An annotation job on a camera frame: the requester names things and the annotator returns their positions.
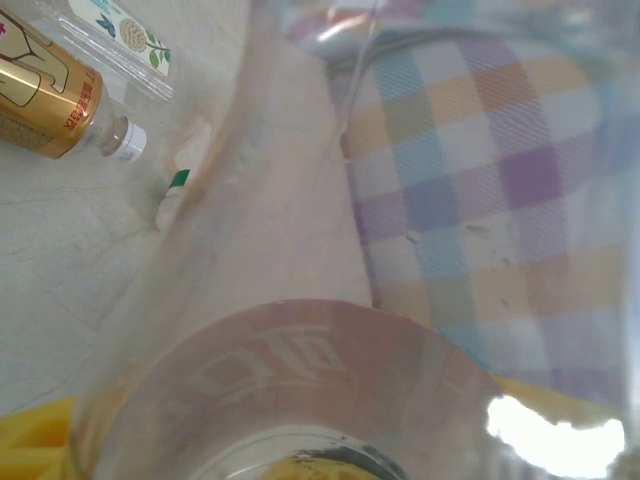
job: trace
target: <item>yellow cloth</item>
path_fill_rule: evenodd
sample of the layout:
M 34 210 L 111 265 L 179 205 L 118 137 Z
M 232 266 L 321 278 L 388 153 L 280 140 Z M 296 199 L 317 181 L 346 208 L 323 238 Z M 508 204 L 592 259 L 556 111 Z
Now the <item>yellow cloth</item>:
M 0 478 L 77 480 L 67 438 L 74 399 L 0 418 Z
M 582 400 L 504 378 L 496 380 L 506 395 L 517 398 L 552 422 L 563 420 L 575 426 L 589 426 L 619 418 L 617 412 Z M 67 447 L 74 401 L 69 398 L 0 419 L 0 479 L 79 480 Z M 266 478 L 281 478 L 283 472 L 291 474 L 294 467 L 290 460 L 283 460 L 274 465 L 269 472 L 271 476 Z M 348 473 L 352 478 L 367 478 L 357 470 Z

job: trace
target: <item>gold bottle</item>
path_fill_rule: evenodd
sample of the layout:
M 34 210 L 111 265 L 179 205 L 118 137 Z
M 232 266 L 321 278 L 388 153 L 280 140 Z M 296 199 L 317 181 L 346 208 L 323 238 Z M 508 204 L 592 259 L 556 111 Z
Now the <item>gold bottle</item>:
M 147 137 L 114 115 L 98 72 L 0 8 L 0 139 L 50 158 L 94 146 L 134 161 Z

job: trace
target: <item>glass bottom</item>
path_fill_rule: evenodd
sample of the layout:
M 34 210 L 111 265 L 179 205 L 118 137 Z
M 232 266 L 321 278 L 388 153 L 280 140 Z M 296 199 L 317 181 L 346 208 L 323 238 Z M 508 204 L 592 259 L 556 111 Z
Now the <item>glass bottom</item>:
M 340 432 L 321 427 L 279 427 L 231 446 L 192 480 L 406 480 L 391 459 Z

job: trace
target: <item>small bottle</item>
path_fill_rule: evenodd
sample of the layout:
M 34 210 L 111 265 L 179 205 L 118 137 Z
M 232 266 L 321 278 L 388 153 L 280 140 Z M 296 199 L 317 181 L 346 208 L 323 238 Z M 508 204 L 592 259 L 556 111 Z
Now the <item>small bottle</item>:
M 0 8 L 0 139 L 50 158 L 89 147 L 137 160 L 145 131 L 116 117 L 101 75 Z
M 191 170 L 180 170 L 175 174 L 169 190 L 160 202 L 158 214 L 156 215 L 156 227 L 161 232 L 166 232 L 176 218 L 180 205 L 187 195 L 187 182 L 191 180 Z
M 182 148 L 171 155 L 170 165 L 167 165 L 173 179 L 156 215 L 156 227 L 161 232 L 166 232 L 173 223 L 182 200 L 187 196 L 189 183 L 198 174 L 207 148 L 217 134 L 211 123 L 203 119 L 195 121 L 188 133 L 180 142 Z

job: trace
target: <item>purple check pattern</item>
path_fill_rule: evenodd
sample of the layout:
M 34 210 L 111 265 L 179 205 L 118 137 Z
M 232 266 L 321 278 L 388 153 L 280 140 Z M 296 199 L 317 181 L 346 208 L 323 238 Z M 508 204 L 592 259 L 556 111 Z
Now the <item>purple check pattern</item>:
M 611 148 L 616 79 L 487 38 L 378 58 L 343 139 L 375 306 L 494 374 L 620 408 L 635 145 Z

